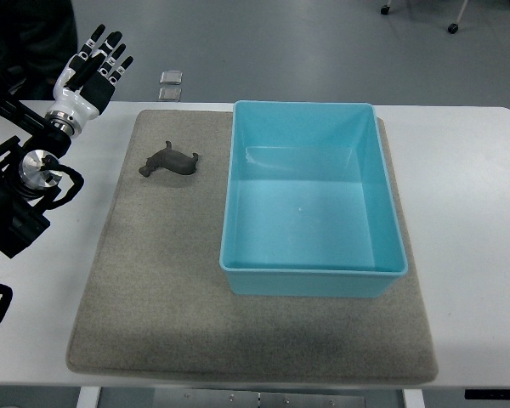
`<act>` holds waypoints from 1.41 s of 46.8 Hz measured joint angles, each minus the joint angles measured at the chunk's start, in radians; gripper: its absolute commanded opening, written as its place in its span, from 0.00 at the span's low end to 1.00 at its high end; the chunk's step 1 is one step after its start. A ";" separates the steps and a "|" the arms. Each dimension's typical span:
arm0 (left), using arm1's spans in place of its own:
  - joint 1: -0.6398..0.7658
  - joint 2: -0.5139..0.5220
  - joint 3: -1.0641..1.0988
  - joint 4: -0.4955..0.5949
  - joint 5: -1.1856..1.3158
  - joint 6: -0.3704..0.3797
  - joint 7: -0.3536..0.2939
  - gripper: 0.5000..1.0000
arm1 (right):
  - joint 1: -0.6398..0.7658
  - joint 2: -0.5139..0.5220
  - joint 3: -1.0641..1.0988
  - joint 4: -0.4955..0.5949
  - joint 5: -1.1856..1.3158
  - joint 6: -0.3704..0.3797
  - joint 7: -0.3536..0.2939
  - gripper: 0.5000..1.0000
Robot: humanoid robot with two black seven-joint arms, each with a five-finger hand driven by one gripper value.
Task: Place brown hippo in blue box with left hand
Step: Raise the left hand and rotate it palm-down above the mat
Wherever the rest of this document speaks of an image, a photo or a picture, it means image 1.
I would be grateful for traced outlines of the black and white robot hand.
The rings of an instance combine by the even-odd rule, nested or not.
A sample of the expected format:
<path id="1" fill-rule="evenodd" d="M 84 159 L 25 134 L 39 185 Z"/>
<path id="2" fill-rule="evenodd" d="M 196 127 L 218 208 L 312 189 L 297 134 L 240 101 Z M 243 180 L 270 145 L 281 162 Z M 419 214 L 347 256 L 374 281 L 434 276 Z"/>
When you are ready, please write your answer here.
<path id="1" fill-rule="evenodd" d="M 87 122 L 105 111 L 133 63 L 133 57 L 123 56 L 126 45 L 122 33 L 104 33 L 105 25 L 101 24 L 70 58 L 54 85 L 54 103 L 45 118 L 73 139 Z"/>

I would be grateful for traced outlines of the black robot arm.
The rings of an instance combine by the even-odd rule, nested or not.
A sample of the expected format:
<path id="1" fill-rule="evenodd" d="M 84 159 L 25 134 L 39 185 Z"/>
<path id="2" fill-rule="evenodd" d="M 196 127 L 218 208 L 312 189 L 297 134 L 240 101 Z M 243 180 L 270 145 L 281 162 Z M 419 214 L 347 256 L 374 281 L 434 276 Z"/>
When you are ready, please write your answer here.
<path id="1" fill-rule="evenodd" d="M 45 212 L 71 201 L 83 176 L 60 162 L 80 133 L 74 115 L 51 110 L 45 117 L 12 95 L 0 97 L 0 116 L 30 134 L 0 144 L 0 252 L 14 258 L 49 226 Z"/>

